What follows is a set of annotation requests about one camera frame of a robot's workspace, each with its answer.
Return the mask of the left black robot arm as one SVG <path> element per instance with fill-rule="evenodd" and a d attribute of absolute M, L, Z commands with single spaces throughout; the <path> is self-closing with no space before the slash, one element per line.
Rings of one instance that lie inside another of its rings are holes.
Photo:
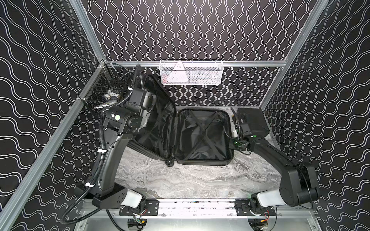
<path fill-rule="evenodd" d="M 103 110 L 103 121 L 99 125 L 99 136 L 105 148 L 98 150 L 93 172 L 88 180 L 75 190 L 82 196 L 88 189 L 93 205 L 99 209 L 131 207 L 140 209 L 144 196 L 115 182 L 118 166 L 129 141 L 146 127 L 157 96 L 147 90 L 134 88 L 130 99 L 123 106 L 111 106 Z"/>

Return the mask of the black ribbed hard-shell suitcase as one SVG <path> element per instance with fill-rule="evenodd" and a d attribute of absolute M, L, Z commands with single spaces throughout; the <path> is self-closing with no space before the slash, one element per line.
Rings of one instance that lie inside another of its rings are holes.
<path fill-rule="evenodd" d="M 129 141 L 129 148 L 168 167 L 175 162 L 226 166 L 232 161 L 231 122 L 226 111 L 194 107 L 178 110 L 153 75 L 145 76 L 144 87 L 157 100 L 146 127 Z"/>

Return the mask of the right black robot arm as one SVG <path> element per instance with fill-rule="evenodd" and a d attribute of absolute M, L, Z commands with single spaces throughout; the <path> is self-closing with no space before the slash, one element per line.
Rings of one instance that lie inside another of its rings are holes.
<path fill-rule="evenodd" d="M 233 145 L 241 151 L 253 152 L 281 175 L 277 189 L 255 193 L 251 204 L 255 209 L 287 205 L 301 206 L 316 201 L 320 197 L 319 184 L 315 168 L 309 163 L 299 163 L 270 144 L 265 137 L 252 132 L 246 121 L 242 122 L 236 113 L 232 116 L 238 132 Z"/>

